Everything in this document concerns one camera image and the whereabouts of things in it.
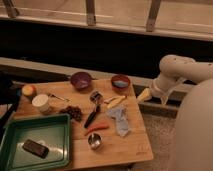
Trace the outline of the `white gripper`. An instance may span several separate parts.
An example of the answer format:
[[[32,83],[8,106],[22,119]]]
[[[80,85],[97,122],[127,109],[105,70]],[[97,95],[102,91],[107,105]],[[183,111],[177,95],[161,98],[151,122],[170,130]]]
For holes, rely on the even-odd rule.
[[[163,98],[168,97],[172,92],[174,81],[167,77],[157,77],[150,85],[150,92],[153,97]]]

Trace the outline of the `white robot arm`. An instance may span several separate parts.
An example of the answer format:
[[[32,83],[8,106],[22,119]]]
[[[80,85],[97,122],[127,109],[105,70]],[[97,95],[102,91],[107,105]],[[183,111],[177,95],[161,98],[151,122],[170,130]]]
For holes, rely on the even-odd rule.
[[[195,83],[179,107],[168,171],[213,171],[213,62],[166,55],[151,94],[161,99],[190,80]]]

